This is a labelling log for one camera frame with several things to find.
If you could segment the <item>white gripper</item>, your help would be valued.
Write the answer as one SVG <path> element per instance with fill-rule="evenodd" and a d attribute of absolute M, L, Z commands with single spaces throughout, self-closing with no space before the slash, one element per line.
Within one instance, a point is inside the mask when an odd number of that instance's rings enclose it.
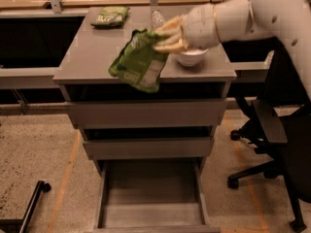
<path fill-rule="evenodd" d="M 162 37 L 178 38 L 174 43 L 168 43 L 167 39 L 159 39 L 153 48 L 162 53 L 178 53 L 188 49 L 209 49 L 220 43 L 216 33 L 214 20 L 215 7 L 211 4 L 200 5 L 193 8 L 184 17 L 176 16 L 160 26 L 155 33 Z"/>

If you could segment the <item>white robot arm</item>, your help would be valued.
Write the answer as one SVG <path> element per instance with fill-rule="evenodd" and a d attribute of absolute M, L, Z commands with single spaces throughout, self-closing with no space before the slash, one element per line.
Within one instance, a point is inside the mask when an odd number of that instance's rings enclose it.
<path fill-rule="evenodd" d="M 307 0 L 227 0 L 199 5 L 155 33 L 159 52 L 205 50 L 233 40 L 277 38 L 311 98 L 311 10 Z"/>

